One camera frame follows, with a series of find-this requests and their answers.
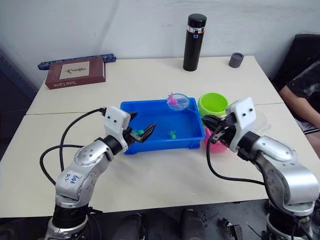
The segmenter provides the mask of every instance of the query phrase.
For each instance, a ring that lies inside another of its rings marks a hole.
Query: green bowl
[[[208,92],[203,94],[198,99],[198,109],[201,115],[215,115],[223,117],[226,115],[226,107],[229,105],[225,96],[216,93]]]

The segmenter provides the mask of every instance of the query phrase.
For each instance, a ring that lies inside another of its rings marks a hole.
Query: blue plastic tray
[[[193,97],[189,100],[189,107],[181,111],[169,108],[167,100],[122,102],[122,110],[137,112],[137,116],[129,124],[133,130],[143,130],[150,124],[156,123],[154,132],[148,140],[132,144],[124,154],[164,149],[198,149],[200,141],[205,138],[205,132],[196,100]],[[175,131],[176,139],[171,139],[170,131]]]

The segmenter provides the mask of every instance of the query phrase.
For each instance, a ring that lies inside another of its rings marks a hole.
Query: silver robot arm
[[[312,234],[309,216],[319,197],[317,178],[298,161],[294,149],[250,131],[256,120],[250,97],[231,104],[226,112],[224,118],[206,115],[202,121],[215,134],[212,143],[221,141],[240,158],[253,163],[262,173],[273,208],[267,216],[268,231],[280,239],[291,239],[292,226],[297,219],[303,219],[301,222],[307,223],[305,226]]]
[[[116,154],[125,152],[134,142],[143,143],[155,129],[155,124],[152,124],[141,136],[133,134],[129,121],[136,115],[112,106],[106,109],[104,126],[107,137],[79,149],[70,166],[56,181],[55,209],[45,240],[77,239],[82,234],[98,177]]]

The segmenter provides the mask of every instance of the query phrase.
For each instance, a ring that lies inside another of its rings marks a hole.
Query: pink bowl
[[[212,131],[210,131],[207,127],[205,127],[204,132],[205,132],[204,149],[206,149],[207,142],[212,134]],[[216,144],[213,144],[213,143],[210,144],[210,152],[215,153],[215,154],[223,153],[227,149],[228,149],[228,147],[223,145],[220,141],[217,141]]]

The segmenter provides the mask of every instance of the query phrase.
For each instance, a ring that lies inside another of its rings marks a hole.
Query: black shirt
[[[298,76],[287,83],[287,87],[297,97],[305,98],[320,113],[320,60],[315,61]],[[306,120],[293,113],[299,121]]]

